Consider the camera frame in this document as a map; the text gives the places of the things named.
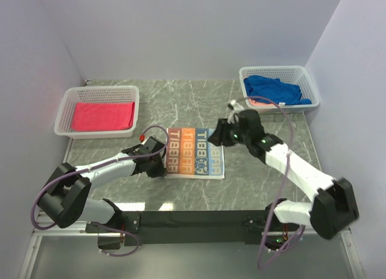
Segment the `beige patterned towel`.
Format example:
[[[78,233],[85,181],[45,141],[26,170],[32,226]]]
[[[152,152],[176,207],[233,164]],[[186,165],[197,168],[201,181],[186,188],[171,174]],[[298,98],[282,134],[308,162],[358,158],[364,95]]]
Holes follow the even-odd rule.
[[[211,128],[169,128],[167,178],[225,179],[224,148],[209,143]]]

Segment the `blue towel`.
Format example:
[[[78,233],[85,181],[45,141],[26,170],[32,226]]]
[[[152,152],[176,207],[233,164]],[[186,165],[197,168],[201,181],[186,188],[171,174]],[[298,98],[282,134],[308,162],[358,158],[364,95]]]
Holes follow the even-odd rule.
[[[251,75],[244,78],[247,96],[256,101],[269,101],[277,105],[309,105],[312,101],[303,98],[300,86],[284,83],[279,78]]]

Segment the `pink red towel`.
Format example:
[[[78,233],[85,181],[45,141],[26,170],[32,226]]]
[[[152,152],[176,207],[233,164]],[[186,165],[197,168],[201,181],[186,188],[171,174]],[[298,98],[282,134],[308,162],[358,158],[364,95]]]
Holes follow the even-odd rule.
[[[135,103],[86,103],[75,106],[72,129],[78,132],[120,131],[133,125]]]

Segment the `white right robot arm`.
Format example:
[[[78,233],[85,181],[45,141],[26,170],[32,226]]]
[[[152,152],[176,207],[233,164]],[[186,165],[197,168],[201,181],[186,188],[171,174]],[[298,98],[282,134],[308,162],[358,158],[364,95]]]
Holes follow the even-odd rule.
[[[285,224],[312,227],[324,239],[331,239],[359,218],[351,182],[319,171],[292,151],[282,139],[267,133],[255,110],[220,118],[208,138],[215,146],[244,145],[265,165],[279,171],[309,199],[308,203],[277,198],[270,204],[265,223],[271,230]]]

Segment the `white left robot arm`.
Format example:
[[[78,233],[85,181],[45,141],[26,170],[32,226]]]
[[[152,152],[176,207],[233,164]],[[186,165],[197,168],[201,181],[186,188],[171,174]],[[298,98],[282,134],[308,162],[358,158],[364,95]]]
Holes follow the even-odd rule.
[[[88,166],[74,167],[63,163],[50,176],[34,205],[60,228],[67,228],[82,219],[114,232],[124,224],[122,210],[109,199],[89,198],[89,193],[118,178],[141,173],[146,173],[150,178],[164,176],[164,153],[165,144],[150,136],[114,157]]]

